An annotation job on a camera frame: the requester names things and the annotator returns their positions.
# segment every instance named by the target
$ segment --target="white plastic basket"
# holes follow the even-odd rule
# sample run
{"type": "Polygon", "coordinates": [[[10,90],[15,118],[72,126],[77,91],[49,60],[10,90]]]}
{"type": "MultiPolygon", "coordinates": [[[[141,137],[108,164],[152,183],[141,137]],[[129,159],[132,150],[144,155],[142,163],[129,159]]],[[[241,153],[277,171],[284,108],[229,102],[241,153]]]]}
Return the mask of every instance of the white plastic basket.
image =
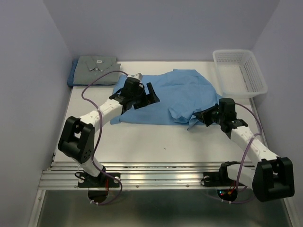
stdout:
{"type": "Polygon", "coordinates": [[[213,52],[223,97],[252,98],[267,92],[254,54],[248,50],[213,52]]]}

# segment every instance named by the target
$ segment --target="crumpled blue cloth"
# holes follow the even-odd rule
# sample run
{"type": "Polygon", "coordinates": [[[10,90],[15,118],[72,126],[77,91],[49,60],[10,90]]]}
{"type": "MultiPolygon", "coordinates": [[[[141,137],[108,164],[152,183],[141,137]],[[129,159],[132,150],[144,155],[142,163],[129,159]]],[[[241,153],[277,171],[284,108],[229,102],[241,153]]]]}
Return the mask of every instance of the crumpled blue cloth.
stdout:
{"type": "MultiPolygon", "coordinates": [[[[121,76],[113,93],[122,88],[126,76],[121,76]]],[[[144,75],[142,83],[151,82],[160,102],[135,110],[111,120],[137,124],[189,125],[199,122],[193,113],[208,109],[221,98],[207,79],[196,70],[173,70],[158,76],[144,75]]]]}

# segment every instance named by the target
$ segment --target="wall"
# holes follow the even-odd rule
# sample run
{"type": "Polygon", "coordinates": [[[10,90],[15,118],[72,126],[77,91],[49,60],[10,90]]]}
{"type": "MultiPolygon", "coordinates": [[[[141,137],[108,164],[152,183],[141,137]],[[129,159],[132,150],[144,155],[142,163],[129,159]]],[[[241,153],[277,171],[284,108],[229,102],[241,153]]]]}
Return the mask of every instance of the wall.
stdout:
{"type": "Polygon", "coordinates": [[[269,148],[294,165],[294,196],[303,213],[303,1],[281,0],[253,51],[268,85],[255,98],[269,148]]]}
{"type": "Polygon", "coordinates": [[[27,226],[69,98],[70,53],[41,0],[0,1],[0,226],[27,226]]]}
{"type": "Polygon", "coordinates": [[[212,60],[251,49],[278,0],[44,0],[74,57],[212,60]]]}

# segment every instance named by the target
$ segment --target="gray floor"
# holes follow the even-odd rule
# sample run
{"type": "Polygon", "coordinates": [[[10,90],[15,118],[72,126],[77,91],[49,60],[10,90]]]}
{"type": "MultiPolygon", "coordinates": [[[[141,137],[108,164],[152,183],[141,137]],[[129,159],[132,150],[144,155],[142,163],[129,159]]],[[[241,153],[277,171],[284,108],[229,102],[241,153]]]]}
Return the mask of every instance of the gray floor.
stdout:
{"type": "MultiPolygon", "coordinates": [[[[123,192],[111,205],[91,205],[87,191],[48,191],[40,227],[287,227],[283,201],[229,205],[201,191],[123,192]]],[[[252,192],[244,192],[246,199],[252,192]]]]}

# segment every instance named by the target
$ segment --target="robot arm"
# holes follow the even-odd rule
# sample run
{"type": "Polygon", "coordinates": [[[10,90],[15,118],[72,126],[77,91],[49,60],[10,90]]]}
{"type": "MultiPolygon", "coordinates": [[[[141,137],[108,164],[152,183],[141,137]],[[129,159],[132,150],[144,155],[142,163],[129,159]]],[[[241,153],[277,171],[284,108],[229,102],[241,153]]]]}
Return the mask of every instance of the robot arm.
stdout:
{"type": "MultiPolygon", "coordinates": [[[[235,102],[230,98],[222,98],[219,105],[194,114],[206,126],[216,123],[221,130],[245,151],[254,134],[248,125],[237,119],[235,102]]],[[[248,147],[247,156],[256,170],[243,167],[239,183],[251,188],[260,201],[269,201],[294,195],[293,164],[287,157],[279,157],[270,151],[260,140],[254,139],[248,147]]],[[[219,172],[207,173],[209,179],[205,186],[229,186],[237,179],[240,164],[226,162],[219,172]]]]}
{"type": "MultiPolygon", "coordinates": [[[[111,95],[98,110],[102,114],[102,125],[111,119],[122,115],[132,106],[135,109],[159,102],[151,83],[147,84],[149,94],[146,94],[144,85],[141,83],[142,74],[127,76],[123,88],[111,95]]],[[[99,112],[94,110],[79,118],[69,117],[63,127],[59,139],[58,149],[65,155],[75,160],[88,175],[101,177],[100,171],[93,165],[98,165],[99,169],[105,171],[105,167],[94,160],[94,137],[100,129],[99,112]]]]}

